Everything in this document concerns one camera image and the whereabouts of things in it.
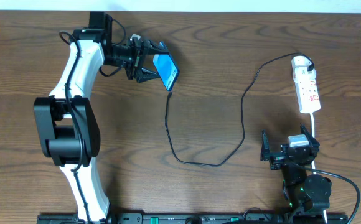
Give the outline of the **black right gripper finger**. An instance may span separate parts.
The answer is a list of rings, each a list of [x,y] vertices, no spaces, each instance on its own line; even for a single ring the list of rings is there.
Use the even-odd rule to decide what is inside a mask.
[[[270,145],[268,142],[268,137],[265,130],[261,132],[262,137],[262,147],[260,153],[260,161],[268,161],[271,157]]]
[[[307,137],[307,140],[309,141],[309,144],[311,146],[320,146],[319,142],[312,136],[312,134],[307,130],[305,125],[300,125],[301,128],[301,134],[305,135]]]

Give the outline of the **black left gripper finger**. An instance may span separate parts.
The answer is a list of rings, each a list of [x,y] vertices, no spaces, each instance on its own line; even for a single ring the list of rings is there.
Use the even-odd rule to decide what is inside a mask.
[[[160,44],[157,44],[151,40],[145,40],[144,44],[144,54],[145,55],[169,55],[168,49]]]
[[[140,68],[136,70],[136,82],[142,83],[149,80],[157,79],[159,78],[159,74],[157,72],[148,70],[146,68]]]

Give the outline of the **blue Galaxy smartphone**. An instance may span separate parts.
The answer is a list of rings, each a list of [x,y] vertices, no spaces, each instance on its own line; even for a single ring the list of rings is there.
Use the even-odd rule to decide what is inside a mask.
[[[167,91],[172,91],[175,82],[180,74],[180,70],[172,58],[171,54],[155,55],[153,64]]]

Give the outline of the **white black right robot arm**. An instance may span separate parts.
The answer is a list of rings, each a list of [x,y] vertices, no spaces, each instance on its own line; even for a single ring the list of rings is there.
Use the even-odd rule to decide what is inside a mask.
[[[261,161],[268,161],[271,170],[280,170],[283,175],[283,193],[291,204],[287,214],[289,222],[295,216],[319,215],[330,206],[332,183],[327,177],[307,173],[319,152],[319,142],[302,125],[301,133],[288,137],[281,150],[272,152],[266,131],[262,131]]]

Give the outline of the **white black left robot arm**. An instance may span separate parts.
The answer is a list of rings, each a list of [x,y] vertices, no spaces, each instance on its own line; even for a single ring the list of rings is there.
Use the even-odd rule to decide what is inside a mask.
[[[105,12],[91,12],[89,25],[72,33],[61,31],[70,56],[57,86],[49,96],[34,102],[40,145],[45,157],[66,176],[78,212],[74,215],[39,215],[38,223],[115,223],[110,201],[101,186],[96,157],[100,130],[90,96],[103,65],[124,69],[138,83],[160,78],[171,90],[179,74],[163,42],[159,44],[133,34],[114,44],[112,23]]]

